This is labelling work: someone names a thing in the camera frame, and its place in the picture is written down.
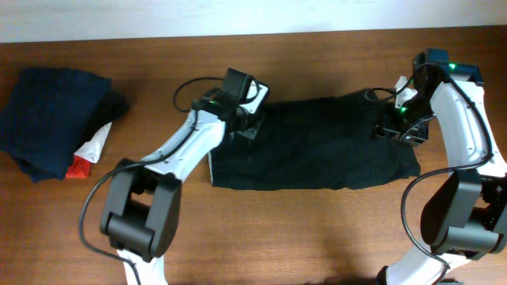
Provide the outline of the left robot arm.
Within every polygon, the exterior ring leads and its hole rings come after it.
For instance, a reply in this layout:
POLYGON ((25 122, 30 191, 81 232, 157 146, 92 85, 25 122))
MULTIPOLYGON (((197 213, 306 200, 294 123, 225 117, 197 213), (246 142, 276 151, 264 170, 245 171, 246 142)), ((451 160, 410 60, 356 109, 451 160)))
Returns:
POLYGON ((254 139, 269 87, 228 69, 220 87, 194 101, 177 132, 139 162, 112 171, 100 230, 116 249, 129 284, 164 284, 163 256, 177 231, 182 185, 228 135, 254 139))

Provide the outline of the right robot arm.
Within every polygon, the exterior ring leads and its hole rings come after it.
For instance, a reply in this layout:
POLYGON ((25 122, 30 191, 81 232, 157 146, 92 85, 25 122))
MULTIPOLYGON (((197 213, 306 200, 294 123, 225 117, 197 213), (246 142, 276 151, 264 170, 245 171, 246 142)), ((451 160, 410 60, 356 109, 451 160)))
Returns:
POLYGON ((372 137, 418 146, 429 137, 429 122, 437 120, 448 167, 407 185, 400 211, 413 246, 382 268, 376 283, 446 284, 453 269, 506 247, 506 162, 486 115, 483 85, 476 65, 428 48, 414 57, 410 77, 401 77, 383 99, 372 137), (448 179, 424 206, 416 239, 406 220, 408 195, 417 183, 444 173, 448 179))

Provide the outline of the black shorts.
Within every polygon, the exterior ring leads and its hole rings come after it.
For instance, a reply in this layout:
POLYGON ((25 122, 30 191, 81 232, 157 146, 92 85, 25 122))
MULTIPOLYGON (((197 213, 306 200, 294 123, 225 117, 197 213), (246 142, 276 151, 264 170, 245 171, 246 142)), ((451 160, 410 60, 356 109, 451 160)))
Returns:
POLYGON ((383 108, 364 91, 265 104, 257 137, 234 135, 208 155, 211 184, 234 190, 362 189, 417 177, 410 146, 374 139, 383 108))

